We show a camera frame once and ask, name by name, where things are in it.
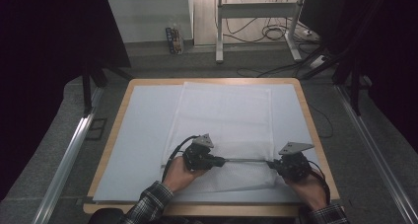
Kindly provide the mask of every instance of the table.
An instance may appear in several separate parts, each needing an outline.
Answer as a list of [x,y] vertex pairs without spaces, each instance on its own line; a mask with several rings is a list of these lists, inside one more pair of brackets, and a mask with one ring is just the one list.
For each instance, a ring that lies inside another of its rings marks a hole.
[[[335,182],[332,174],[329,170],[326,157],[324,155],[322,146],[320,144],[319,137],[314,127],[314,122],[311,117],[308,104],[306,102],[302,87],[297,79],[285,78],[285,79],[255,79],[255,78],[208,78],[208,79],[134,79],[130,81],[123,101],[119,108],[117,117],[110,132],[107,144],[104,149],[101,161],[96,171],[95,177],[92,181],[90,190],[88,192],[88,198],[92,198],[95,195],[99,182],[107,162],[109,160],[111,151],[113,149],[120,125],[122,124],[123,117],[126,109],[129,105],[130,96],[135,86],[141,85],[182,85],[184,82],[195,83],[212,83],[212,84],[225,84],[225,85],[254,85],[254,84],[292,84],[297,92],[297,97],[301,104],[301,108],[306,119],[306,123],[313,141],[314,149],[318,157],[319,163],[326,176],[326,181],[330,187],[331,199],[339,199],[338,190],[336,189]],[[86,213],[94,213],[95,211],[106,208],[116,207],[127,212],[132,204],[123,203],[85,203],[84,211]],[[251,203],[243,204],[194,204],[194,203],[173,203],[169,204],[165,209],[165,215],[178,215],[178,216],[270,216],[270,217],[295,217],[298,216],[298,207],[296,204],[262,204],[257,205]]]

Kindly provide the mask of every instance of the translucent plastic sheet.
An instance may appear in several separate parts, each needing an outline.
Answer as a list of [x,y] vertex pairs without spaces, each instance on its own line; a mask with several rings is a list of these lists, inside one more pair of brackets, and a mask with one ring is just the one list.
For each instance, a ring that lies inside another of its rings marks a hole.
[[[205,133],[214,143],[213,155],[271,160],[271,117],[270,89],[185,83],[162,164],[185,138]],[[210,170],[184,192],[272,187],[275,175],[265,163],[227,163]]]

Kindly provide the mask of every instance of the aluminum rail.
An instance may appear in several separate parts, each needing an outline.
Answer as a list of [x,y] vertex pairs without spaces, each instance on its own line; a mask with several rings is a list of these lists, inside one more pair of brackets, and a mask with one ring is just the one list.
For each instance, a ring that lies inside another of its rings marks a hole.
[[93,92],[92,111],[87,117],[80,120],[61,163],[55,172],[52,182],[50,183],[49,188],[35,214],[35,218],[32,222],[33,224],[48,223],[56,202],[58,201],[59,195],[61,194],[65,183],[67,182],[68,176],[70,175],[71,169],[80,151],[80,147],[83,144],[84,138],[89,130],[89,126],[95,116],[103,91],[104,89],[102,88],[96,88]]
[[349,103],[349,95],[347,90],[344,86],[335,86],[341,101],[345,107],[345,110],[350,115],[351,119],[356,126],[357,131],[359,132],[363,144],[365,145],[372,161],[375,163],[381,177],[383,179],[384,184],[386,185],[390,195],[392,196],[394,202],[396,203],[405,223],[413,224],[418,223],[418,216],[415,208],[409,199],[408,195],[406,194],[405,190],[403,189],[400,182],[397,180],[396,176],[390,169],[390,166],[384,159],[384,156],[379,149],[378,144],[376,144],[373,136],[369,132],[367,126],[363,123],[363,120],[360,116],[357,116],[354,110],[351,108]]

